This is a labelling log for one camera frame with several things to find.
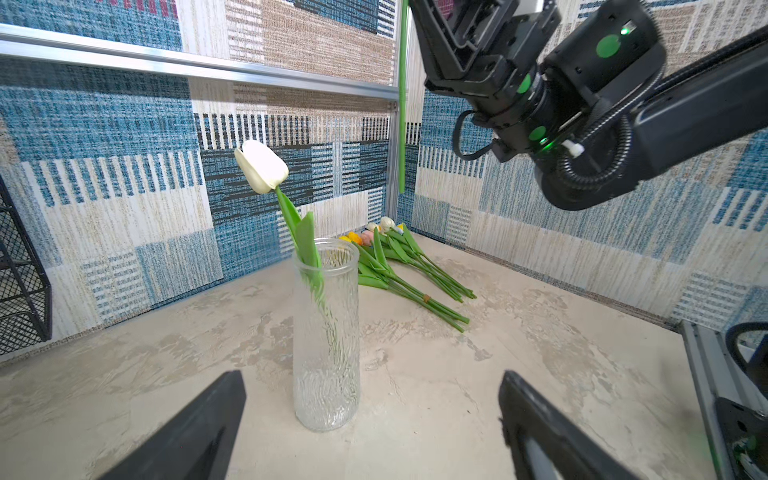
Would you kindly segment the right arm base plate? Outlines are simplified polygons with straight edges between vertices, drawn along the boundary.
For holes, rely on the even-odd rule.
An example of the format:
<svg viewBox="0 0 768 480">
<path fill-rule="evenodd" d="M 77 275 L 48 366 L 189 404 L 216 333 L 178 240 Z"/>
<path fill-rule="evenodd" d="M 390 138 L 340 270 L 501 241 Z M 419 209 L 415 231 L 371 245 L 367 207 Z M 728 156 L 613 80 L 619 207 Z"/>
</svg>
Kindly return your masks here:
<svg viewBox="0 0 768 480">
<path fill-rule="evenodd" d="M 765 336 L 749 360 L 738 349 L 739 338 L 747 333 Z M 731 327 L 725 346 L 736 366 L 767 397 L 767 323 L 747 322 Z M 736 479 L 767 478 L 767 415 L 725 398 L 715 401 L 715 410 L 728 458 Z"/>
</svg>

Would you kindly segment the pink tulip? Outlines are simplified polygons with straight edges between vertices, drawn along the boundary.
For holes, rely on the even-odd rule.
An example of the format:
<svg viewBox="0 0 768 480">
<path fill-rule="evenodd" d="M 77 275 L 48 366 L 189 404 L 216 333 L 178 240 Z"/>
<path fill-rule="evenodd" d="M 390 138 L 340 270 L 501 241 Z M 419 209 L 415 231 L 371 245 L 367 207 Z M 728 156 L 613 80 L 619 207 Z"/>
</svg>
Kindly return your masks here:
<svg viewBox="0 0 768 480">
<path fill-rule="evenodd" d="M 407 38 L 409 1 L 403 0 L 400 9 L 398 50 L 398 191 L 406 190 L 406 107 L 407 107 Z"/>
</svg>

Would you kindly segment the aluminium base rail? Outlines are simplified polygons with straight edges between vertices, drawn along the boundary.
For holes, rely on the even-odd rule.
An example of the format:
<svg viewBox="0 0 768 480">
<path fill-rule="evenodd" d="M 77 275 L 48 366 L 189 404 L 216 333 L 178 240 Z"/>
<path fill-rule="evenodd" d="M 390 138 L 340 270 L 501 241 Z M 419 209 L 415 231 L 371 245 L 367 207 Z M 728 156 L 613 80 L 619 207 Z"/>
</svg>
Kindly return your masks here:
<svg viewBox="0 0 768 480">
<path fill-rule="evenodd" d="M 759 392 L 728 354 L 725 346 L 728 330 L 717 332 L 689 321 L 682 322 L 680 330 L 716 475 L 719 479 L 736 479 L 728 458 L 729 449 L 718 423 L 715 401 L 722 397 L 767 415 L 767 397 Z M 752 334 L 765 336 L 764 333 L 754 332 L 739 338 L 738 349 L 746 360 L 750 359 L 757 347 L 745 347 L 740 339 Z"/>
</svg>

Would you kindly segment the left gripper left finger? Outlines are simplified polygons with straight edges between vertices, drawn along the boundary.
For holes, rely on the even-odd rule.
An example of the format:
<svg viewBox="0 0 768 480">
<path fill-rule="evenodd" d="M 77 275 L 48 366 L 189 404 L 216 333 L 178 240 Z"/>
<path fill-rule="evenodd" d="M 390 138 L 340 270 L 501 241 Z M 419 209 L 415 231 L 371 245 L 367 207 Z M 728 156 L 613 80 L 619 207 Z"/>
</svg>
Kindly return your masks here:
<svg viewBox="0 0 768 480">
<path fill-rule="evenodd" d="M 242 373 L 223 373 L 102 477 L 224 479 L 246 398 Z"/>
</svg>

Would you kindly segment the tulip bunch blue yellow white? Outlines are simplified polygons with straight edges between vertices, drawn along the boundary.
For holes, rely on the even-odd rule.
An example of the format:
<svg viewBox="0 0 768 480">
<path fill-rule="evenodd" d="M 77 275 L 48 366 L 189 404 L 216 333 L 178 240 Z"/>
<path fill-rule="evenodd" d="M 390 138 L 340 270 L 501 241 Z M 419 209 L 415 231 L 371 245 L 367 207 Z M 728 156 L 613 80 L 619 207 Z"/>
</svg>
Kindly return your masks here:
<svg viewBox="0 0 768 480">
<path fill-rule="evenodd" d="M 382 217 L 378 224 L 369 223 L 360 234 L 362 245 L 378 260 L 406 265 L 421 272 L 452 299 L 462 303 L 475 299 L 475 293 L 461 284 L 430 259 L 404 224 Z"/>
</svg>

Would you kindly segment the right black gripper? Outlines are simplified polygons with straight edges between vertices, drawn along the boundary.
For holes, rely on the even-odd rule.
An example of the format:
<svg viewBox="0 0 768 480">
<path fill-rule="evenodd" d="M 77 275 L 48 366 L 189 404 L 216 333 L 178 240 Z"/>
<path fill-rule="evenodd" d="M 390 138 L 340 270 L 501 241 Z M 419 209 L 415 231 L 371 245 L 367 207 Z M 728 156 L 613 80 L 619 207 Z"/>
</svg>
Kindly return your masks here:
<svg viewBox="0 0 768 480">
<path fill-rule="evenodd" d="M 465 99 L 482 114 L 509 109 L 532 81 L 537 59 L 561 21 L 554 1 L 413 1 L 425 88 Z"/>
</svg>

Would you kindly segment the clear glass vase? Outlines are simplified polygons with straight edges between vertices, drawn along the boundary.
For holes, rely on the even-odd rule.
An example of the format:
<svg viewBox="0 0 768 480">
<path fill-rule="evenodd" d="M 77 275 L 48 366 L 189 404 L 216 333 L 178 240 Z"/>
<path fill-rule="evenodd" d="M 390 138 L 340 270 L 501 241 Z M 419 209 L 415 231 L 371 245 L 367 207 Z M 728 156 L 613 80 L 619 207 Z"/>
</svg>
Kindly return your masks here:
<svg viewBox="0 0 768 480">
<path fill-rule="evenodd" d="M 313 265 L 293 257 L 293 402 L 307 429 L 348 423 L 362 397 L 358 250 L 335 238 L 315 240 Z"/>
</svg>

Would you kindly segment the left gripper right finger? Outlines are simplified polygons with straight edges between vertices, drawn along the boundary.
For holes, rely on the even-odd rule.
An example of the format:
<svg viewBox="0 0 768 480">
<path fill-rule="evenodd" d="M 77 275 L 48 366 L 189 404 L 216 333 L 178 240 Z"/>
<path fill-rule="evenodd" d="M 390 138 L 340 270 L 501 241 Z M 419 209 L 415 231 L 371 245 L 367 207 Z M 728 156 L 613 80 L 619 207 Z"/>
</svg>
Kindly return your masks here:
<svg viewBox="0 0 768 480">
<path fill-rule="evenodd" d="M 634 479 L 517 372 L 498 392 L 502 433 L 518 479 Z"/>
</svg>

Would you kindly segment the tulip bunch yellow orange pink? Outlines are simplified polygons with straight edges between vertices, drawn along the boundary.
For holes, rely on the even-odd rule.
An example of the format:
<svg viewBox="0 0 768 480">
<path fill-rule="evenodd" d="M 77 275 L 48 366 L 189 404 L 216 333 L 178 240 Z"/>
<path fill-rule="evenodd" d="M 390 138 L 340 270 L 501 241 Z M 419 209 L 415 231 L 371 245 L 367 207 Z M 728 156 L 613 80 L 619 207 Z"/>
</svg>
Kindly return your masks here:
<svg viewBox="0 0 768 480">
<path fill-rule="evenodd" d="M 465 327 L 470 324 L 469 317 L 458 312 L 454 308 L 446 305 L 444 302 L 434 298 L 428 292 L 416 287 L 411 282 L 406 280 L 394 268 L 396 264 L 400 264 L 400 263 L 391 261 L 389 264 L 387 264 L 384 260 L 378 261 L 362 245 L 362 239 L 360 237 L 361 233 L 350 232 L 342 237 L 344 241 L 354 246 L 359 253 L 359 261 L 358 261 L 358 284 L 359 285 L 388 291 L 399 297 L 412 301 L 417 305 L 433 313 L 435 316 L 440 318 L 442 321 L 450 325 L 455 330 L 459 332 L 465 331 Z"/>
</svg>

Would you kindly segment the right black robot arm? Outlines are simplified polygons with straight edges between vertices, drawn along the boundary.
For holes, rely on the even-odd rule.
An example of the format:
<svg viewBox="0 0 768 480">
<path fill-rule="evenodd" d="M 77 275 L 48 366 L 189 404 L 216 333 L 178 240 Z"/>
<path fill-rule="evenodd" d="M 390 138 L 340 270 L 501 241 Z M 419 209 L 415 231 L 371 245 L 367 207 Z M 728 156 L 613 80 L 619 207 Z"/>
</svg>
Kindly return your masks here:
<svg viewBox="0 0 768 480">
<path fill-rule="evenodd" d="M 553 206 L 584 210 L 767 125 L 767 32 L 674 73 L 644 1 L 606 1 L 561 43 L 553 1 L 415 1 L 438 95 L 489 129 L 498 161 L 528 155 Z"/>
</svg>

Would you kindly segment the white tulip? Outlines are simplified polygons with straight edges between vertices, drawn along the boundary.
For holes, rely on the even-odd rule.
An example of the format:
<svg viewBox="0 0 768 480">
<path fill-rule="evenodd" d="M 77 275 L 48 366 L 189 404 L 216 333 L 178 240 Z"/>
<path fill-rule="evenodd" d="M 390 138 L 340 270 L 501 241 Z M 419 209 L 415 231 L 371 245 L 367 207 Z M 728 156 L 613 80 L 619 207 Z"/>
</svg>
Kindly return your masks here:
<svg viewBox="0 0 768 480">
<path fill-rule="evenodd" d="M 300 307 L 307 316 L 314 316 L 329 338 L 338 335 L 337 321 L 333 319 L 325 299 L 325 278 L 322 261 L 315 242 L 312 213 L 300 214 L 280 185 L 288 178 L 289 168 L 273 150 L 258 140 L 246 140 L 235 150 L 236 162 L 251 189 L 265 195 L 274 192 L 278 206 L 289 231 L 298 262 Z"/>
</svg>

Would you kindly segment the aluminium frame crossbar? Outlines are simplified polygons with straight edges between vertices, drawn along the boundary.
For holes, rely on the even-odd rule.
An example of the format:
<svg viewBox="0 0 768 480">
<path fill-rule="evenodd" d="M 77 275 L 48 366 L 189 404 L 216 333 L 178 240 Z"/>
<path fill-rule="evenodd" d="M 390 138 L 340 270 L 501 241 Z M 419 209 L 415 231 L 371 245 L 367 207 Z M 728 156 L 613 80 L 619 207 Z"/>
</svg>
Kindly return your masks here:
<svg viewBox="0 0 768 480">
<path fill-rule="evenodd" d="M 1 55 L 25 60 L 377 98 L 391 102 L 399 99 L 398 89 L 393 86 L 10 24 L 1 26 Z"/>
</svg>

